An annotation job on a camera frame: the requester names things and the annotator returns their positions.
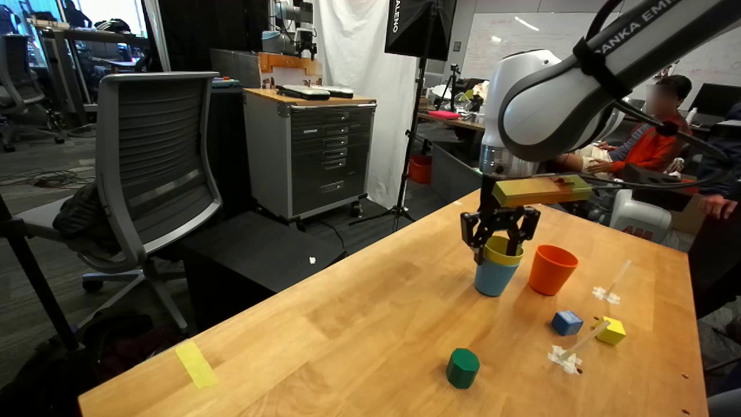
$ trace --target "office chair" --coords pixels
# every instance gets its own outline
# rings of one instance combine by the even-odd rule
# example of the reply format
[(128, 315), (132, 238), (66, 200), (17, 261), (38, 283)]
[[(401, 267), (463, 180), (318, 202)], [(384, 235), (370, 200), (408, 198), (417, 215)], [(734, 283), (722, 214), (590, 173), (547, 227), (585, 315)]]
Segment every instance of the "office chair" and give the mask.
[[(0, 131), (0, 135), (5, 154), (15, 150), (11, 140), (18, 132), (54, 138), (56, 144), (66, 144), (66, 138), (60, 132), (34, 128), (41, 120), (31, 120), (27, 125), (22, 125), (24, 119), (41, 109), (41, 103), (45, 90), (34, 82), (34, 74), (27, 66), (27, 38), (0, 36), (0, 119), (5, 119), (5, 128)], [(56, 119), (57, 116), (54, 111), (47, 111), (45, 122), (48, 125)]]
[[(211, 73), (112, 74), (100, 83), (96, 190), (121, 252), (110, 260), (103, 256), (82, 260), (98, 272), (140, 270), (140, 275), (103, 308), (149, 285), (170, 317), (188, 329), (165, 288), (172, 274), (159, 274), (154, 256), (203, 224), (223, 204), (207, 154), (213, 77)], [(62, 200), (18, 214), (15, 220), (27, 237), (62, 241), (54, 227), (60, 207)]]

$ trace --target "person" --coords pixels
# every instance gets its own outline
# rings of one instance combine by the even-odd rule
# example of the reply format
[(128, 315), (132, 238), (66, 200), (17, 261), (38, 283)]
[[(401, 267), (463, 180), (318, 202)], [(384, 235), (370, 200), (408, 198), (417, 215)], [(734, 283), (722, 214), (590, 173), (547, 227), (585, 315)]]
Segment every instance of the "person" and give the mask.
[(708, 144), (721, 154), (701, 156), (698, 198), (706, 217), (691, 245), (700, 317), (731, 301), (741, 289), (741, 99), (712, 131)]
[[(692, 90), (692, 82), (688, 77), (675, 74), (663, 78), (676, 78), (679, 103), (684, 103)], [(684, 142), (676, 140), (676, 131), (691, 132), (691, 125), (679, 116), (679, 109), (658, 113), (658, 119), (668, 125), (664, 131), (642, 122), (626, 144), (611, 147), (606, 142), (596, 142), (575, 154), (559, 156), (555, 167), (565, 171), (609, 177), (620, 177), (628, 167), (661, 171), (680, 150)]]

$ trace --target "chair backrest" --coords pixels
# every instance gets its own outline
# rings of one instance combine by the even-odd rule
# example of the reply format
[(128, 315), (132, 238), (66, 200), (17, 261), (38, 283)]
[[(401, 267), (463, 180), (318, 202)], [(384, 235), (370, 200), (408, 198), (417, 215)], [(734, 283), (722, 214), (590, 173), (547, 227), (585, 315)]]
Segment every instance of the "chair backrest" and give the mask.
[(132, 260), (179, 241), (223, 204), (207, 154), (213, 77), (112, 74), (100, 83), (96, 183)]
[(27, 66), (27, 38), (0, 36), (0, 83), (17, 106), (45, 99), (45, 90)]

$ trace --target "floor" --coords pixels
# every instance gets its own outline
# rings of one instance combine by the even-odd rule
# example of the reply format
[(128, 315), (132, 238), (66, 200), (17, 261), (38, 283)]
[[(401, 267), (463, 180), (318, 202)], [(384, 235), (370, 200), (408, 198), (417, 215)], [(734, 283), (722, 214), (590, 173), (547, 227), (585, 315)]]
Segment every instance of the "floor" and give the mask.
[[(92, 154), (96, 132), (82, 132), (68, 140), (68, 144), (54, 144), (48, 140), (22, 142), (17, 154), (0, 154), (0, 194), (9, 204), (11, 214), (39, 207), (45, 202), (71, 194), (82, 183), (92, 180)], [(408, 209), (414, 217), (448, 204), (465, 190), (441, 192), (441, 189), (411, 183)], [(363, 204), (365, 215), (380, 214), (375, 204)], [(306, 231), (318, 237), (338, 238), (346, 252), (362, 251), (363, 245), (392, 235), (404, 227), (405, 220), (384, 215), (360, 227), (347, 227), (349, 212), (335, 212), (319, 215), (309, 223)], [(31, 241), (50, 289), (56, 293), (69, 323), (79, 323), (91, 315), (106, 294), (116, 293), (121, 283), (112, 283), (103, 294), (86, 294), (82, 288), (82, 274), (91, 272), (71, 251), (60, 244), (48, 244), (41, 238)], [(173, 283), (177, 301), (188, 312), (188, 288)], [(149, 294), (135, 294), (132, 306), (142, 306), (150, 315), (159, 315)], [(719, 312), (700, 323), (701, 351), (706, 365), (722, 365), (741, 355), (741, 345), (729, 340), (722, 329), (738, 315), (741, 301), (721, 308)], [(0, 388), (6, 385), (31, 352), (47, 338), (54, 329), (34, 300), (24, 272), (18, 270), (9, 245), (0, 244)], [(738, 385), (734, 367), (722, 367), (708, 374), (708, 392), (719, 392)]]

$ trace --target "blue cup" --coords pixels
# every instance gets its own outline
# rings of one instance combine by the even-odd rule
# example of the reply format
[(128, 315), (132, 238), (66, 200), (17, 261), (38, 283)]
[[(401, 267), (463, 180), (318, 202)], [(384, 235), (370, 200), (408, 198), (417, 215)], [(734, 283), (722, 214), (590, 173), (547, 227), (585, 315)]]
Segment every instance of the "blue cup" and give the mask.
[(481, 265), (478, 270), (475, 288), (487, 297), (501, 297), (509, 285), (523, 251), (508, 256), (508, 238), (490, 237), (481, 249)]

